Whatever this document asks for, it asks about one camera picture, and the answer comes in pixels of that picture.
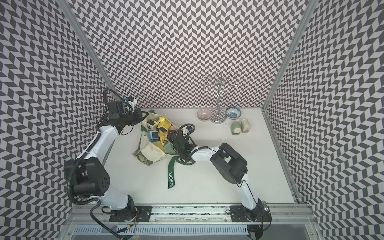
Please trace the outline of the cream tote bag green handles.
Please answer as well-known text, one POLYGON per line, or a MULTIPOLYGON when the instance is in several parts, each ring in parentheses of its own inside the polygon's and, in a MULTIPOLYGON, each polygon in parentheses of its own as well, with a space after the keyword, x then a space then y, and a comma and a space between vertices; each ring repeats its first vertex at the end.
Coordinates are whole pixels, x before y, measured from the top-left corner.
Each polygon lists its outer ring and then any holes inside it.
POLYGON ((162 115, 156 114, 154 110, 150 110, 149 115, 141 122, 141 137, 138 148, 133 153, 133 156, 147 166, 162 160, 169 160, 168 189, 171 189, 176 184, 175 163, 181 164, 182 162, 174 151, 174 147, 166 140, 166 134, 159 133, 159 140, 152 142, 150 132, 155 131, 155 122, 161 117, 162 115))

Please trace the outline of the green pencil sharpener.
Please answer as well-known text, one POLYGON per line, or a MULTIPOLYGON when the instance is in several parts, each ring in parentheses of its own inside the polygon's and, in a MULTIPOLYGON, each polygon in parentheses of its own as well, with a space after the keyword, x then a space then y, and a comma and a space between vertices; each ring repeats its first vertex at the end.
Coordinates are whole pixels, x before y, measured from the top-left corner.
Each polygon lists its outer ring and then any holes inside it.
POLYGON ((237 121, 233 122, 231 124, 231 134, 232 135, 239 135, 241 132, 242 132, 241 124, 237 121))

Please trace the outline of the cream pencil sharpener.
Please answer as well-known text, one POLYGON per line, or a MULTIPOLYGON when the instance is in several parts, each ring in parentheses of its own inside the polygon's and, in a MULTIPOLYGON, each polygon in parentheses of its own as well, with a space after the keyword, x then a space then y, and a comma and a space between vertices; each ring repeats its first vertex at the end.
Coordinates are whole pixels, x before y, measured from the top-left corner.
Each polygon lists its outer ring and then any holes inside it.
POLYGON ((248 133, 250 131, 250 129, 251 129, 251 125, 250 125, 249 121, 246 120, 246 119, 243 119, 241 121, 241 131, 242 131, 242 133, 248 133))

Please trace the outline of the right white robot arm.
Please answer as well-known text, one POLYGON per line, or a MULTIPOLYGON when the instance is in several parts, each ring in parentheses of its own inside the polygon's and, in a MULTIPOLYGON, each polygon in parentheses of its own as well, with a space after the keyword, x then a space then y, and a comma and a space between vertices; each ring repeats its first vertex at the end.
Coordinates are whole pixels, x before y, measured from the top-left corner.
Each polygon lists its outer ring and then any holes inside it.
POLYGON ((195 163, 211 163, 219 174, 230 184, 235 185, 241 199, 241 205, 230 206, 226 213, 233 222, 272 222, 269 206, 257 198, 251 190, 248 177, 247 161, 229 144, 223 143, 219 147, 198 146, 180 131, 171 131, 167 139, 172 144, 176 156, 172 157, 168 165, 168 188, 175 186, 174 164, 176 162, 190 166, 195 163))

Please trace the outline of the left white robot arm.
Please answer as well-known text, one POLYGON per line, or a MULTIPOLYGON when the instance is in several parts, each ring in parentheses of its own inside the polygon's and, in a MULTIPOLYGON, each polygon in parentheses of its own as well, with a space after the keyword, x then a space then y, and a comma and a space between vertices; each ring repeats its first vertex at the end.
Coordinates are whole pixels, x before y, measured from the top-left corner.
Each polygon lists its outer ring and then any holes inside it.
POLYGON ((113 187, 104 165, 124 127, 135 126, 148 115, 139 108, 130 113, 126 110, 104 111, 96 137, 81 155, 64 165, 67 195, 73 204, 97 202, 110 208, 112 222, 134 221, 138 210, 133 198, 113 187))

